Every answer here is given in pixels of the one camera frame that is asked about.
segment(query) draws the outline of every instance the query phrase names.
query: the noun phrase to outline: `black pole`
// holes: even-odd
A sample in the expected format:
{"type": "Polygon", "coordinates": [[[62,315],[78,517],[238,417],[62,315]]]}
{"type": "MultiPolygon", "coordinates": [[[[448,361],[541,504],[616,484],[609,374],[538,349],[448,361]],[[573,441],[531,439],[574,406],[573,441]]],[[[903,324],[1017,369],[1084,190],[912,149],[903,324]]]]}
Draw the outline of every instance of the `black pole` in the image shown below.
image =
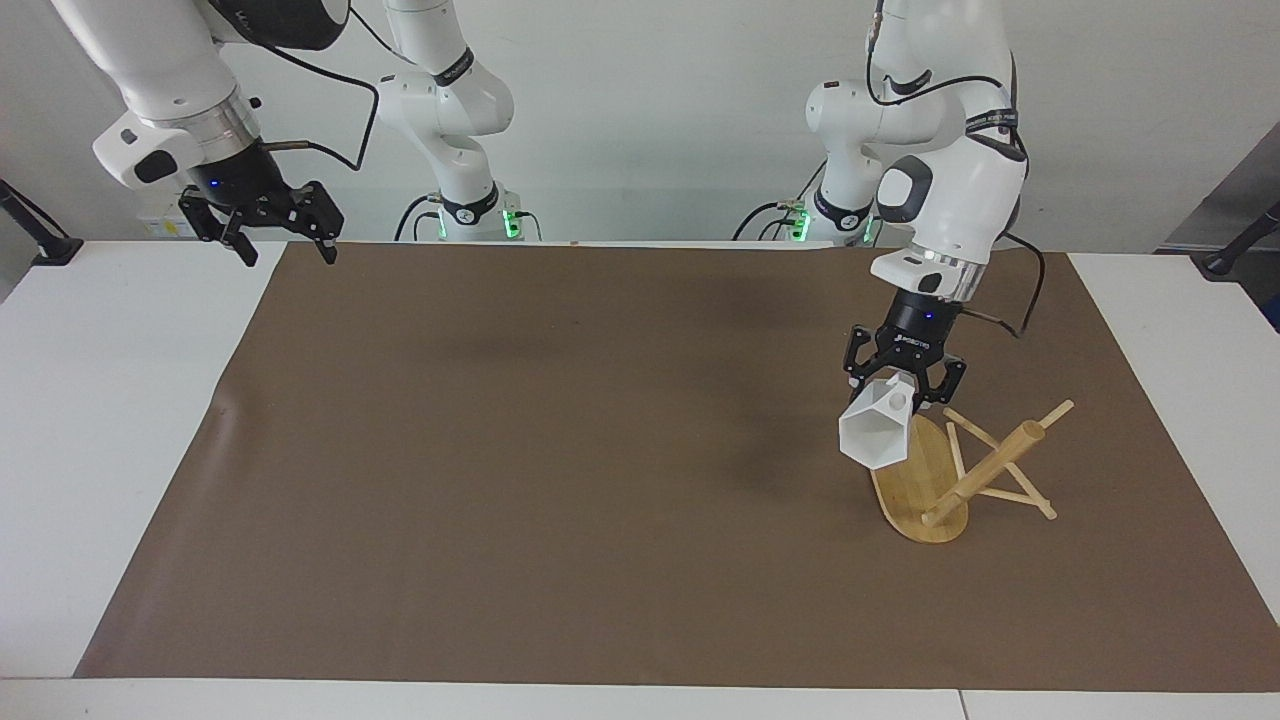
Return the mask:
{"type": "Polygon", "coordinates": [[[4,178],[0,178],[0,206],[4,206],[9,217],[13,218],[13,222],[18,223],[36,241],[40,255],[31,261],[32,265],[65,265],[72,261],[76,252],[84,245],[83,240],[58,237],[49,232],[49,228],[31,214],[31,210],[27,209],[22,200],[18,200],[9,183],[4,182],[4,178]]]}
{"type": "Polygon", "coordinates": [[[1261,218],[1245,228],[1230,245],[1197,260],[1206,273],[1225,275],[1235,266],[1235,261],[1249,251],[1263,237],[1280,229],[1280,202],[1276,202],[1261,218]]]}

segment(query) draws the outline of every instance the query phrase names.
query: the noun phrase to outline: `brown tablecloth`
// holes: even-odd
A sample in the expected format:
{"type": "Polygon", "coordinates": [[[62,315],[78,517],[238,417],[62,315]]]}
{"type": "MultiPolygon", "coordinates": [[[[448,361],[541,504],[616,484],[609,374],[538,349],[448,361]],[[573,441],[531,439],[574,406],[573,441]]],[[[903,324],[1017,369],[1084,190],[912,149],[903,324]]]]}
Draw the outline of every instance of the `brown tablecloth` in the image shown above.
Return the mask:
{"type": "MultiPolygon", "coordinates": [[[[1021,462],[1061,518],[888,527],[836,443],[872,258],[292,246],[78,676],[1280,691],[1066,258],[1030,337],[950,343],[997,434],[1076,401],[1021,462]]],[[[1016,319],[1033,279],[998,254],[973,306],[1016,319]]]]}

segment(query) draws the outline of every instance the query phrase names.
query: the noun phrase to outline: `blue object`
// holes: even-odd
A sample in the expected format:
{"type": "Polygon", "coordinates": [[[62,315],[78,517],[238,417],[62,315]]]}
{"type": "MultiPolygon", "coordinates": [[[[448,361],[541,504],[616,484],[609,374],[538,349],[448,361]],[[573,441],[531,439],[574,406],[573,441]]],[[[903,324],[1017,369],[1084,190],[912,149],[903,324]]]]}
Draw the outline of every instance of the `blue object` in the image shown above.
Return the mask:
{"type": "Polygon", "coordinates": [[[1262,306],[1262,314],[1271,322],[1271,327],[1280,332],[1280,295],[1262,306]]]}

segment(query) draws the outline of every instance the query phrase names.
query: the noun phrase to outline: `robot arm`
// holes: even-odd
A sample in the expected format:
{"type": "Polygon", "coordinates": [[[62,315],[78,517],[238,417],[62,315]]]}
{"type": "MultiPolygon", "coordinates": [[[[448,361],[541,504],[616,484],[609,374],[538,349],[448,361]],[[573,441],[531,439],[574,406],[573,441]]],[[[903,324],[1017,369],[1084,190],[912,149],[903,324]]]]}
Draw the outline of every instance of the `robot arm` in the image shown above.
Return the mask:
{"type": "MultiPolygon", "coordinates": [[[[854,405],[846,419],[895,393],[906,395],[911,411],[950,402],[960,384],[966,366],[947,354],[946,340],[1012,220],[1027,177],[1012,74],[1000,0],[879,0],[865,79],[827,83],[810,99],[810,127],[836,169],[806,199],[819,232],[840,242],[870,215],[873,200],[886,223],[914,231],[906,249],[872,265],[899,291],[878,331],[852,331],[845,369],[854,405]],[[881,176],[865,146],[931,140],[942,129],[945,96],[965,111],[955,142],[906,155],[881,176]],[[832,199],[844,206],[831,211],[832,199]],[[873,341],[876,352],[860,361],[873,341]],[[938,364],[946,374],[934,384],[929,370],[938,364]],[[870,380],[886,369],[895,370],[891,379],[870,380]]],[[[906,457],[908,424],[886,451],[869,437],[846,437],[856,425],[842,423],[842,447],[858,448],[850,455],[873,468],[896,462],[906,457]]]]}
{"type": "Polygon", "coordinates": [[[453,0],[384,0],[401,53],[421,70],[379,85],[379,118],[403,133],[431,165],[449,240],[493,241],[520,236],[518,197],[494,181],[474,136],[511,126],[515,100],[506,83],[467,47],[453,0]]]}
{"type": "Polygon", "coordinates": [[[120,88],[128,111],[95,142],[120,183],[140,190],[186,172],[195,184],[179,206],[204,241],[257,251],[242,227],[283,227],[316,242],[328,263],[343,217],[319,182],[292,188],[262,147],[252,102],[241,95],[215,40],[320,49],[342,32],[348,0],[274,3],[209,0],[52,0],[96,63],[120,88]],[[218,210],[225,220],[214,215],[218,210]]]}

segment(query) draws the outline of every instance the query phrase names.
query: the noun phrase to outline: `wooden stand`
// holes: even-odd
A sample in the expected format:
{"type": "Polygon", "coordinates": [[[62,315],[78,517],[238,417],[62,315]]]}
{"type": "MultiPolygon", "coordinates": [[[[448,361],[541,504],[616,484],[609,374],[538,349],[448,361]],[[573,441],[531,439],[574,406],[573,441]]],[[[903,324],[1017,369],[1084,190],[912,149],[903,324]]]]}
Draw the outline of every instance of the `wooden stand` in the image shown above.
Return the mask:
{"type": "Polygon", "coordinates": [[[908,459],[872,471],[884,518],[908,538],[932,544],[960,537],[969,524],[969,501],[975,495],[1032,505],[1044,518],[1056,519],[1057,511],[1015,462],[1044,439],[1044,430],[1074,406],[1068,400],[1044,419],[1028,420],[998,442],[950,407],[943,410],[951,420],[947,423],[946,436],[934,423],[916,415],[911,419],[908,459]],[[968,471],[960,454],[957,425],[992,448],[968,471]],[[1025,495],[987,487],[1006,470],[1025,495]]]}

